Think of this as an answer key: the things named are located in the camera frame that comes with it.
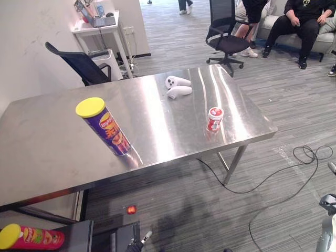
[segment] purple chip can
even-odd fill
[[[82,117],[100,139],[117,156],[125,155],[131,144],[119,128],[105,102],[99,97],[91,97],[76,106],[76,114]]]

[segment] black shoe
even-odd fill
[[[256,49],[256,43],[254,42],[254,41],[251,41],[251,43],[250,43],[250,48],[251,49]]]
[[[333,67],[330,69],[330,72],[328,73],[328,76],[330,76],[330,77],[336,76],[336,64],[333,65]]]
[[[300,57],[299,58],[299,68],[306,69],[307,68],[307,57]]]
[[[262,57],[267,58],[271,50],[272,50],[271,46],[265,46],[264,51],[262,52],[263,53]]]

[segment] hand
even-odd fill
[[[322,14],[318,19],[317,19],[317,23],[319,23],[320,25],[324,25],[326,23],[326,17]]]
[[[293,17],[290,22],[292,23],[292,26],[300,26],[300,20],[297,17]]]
[[[135,243],[127,246],[126,252],[141,252],[142,247],[143,247],[142,242],[136,241]]]

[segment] white desk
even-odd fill
[[[119,36],[118,32],[118,27],[120,26],[119,24],[119,11],[114,12],[114,17],[115,17],[115,25],[110,25],[110,26],[103,26],[100,28],[102,34],[106,33],[113,33],[113,36],[115,38],[115,42],[117,43],[117,47],[119,49],[122,61],[124,62],[124,65],[126,67],[127,74],[130,78],[133,78],[133,74],[131,71],[131,68],[128,64],[127,57],[124,51],[124,48],[122,46],[122,42]],[[87,36],[93,36],[93,35],[99,35],[99,29],[98,28],[93,28],[90,24],[85,23],[82,19],[77,21],[71,32],[77,37],[78,42],[80,46],[82,47],[84,52],[88,52],[89,49],[83,40],[83,37]]]

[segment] small red container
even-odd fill
[[[9,224],[0,232],[0,249],[55,250],[64,239],[60,231]]]
[[[217,131],[221,127],[221,120],[224,116],[224,111],[221,108],[213,107],[209,110],[209,121],[207,129],[211,131]]]

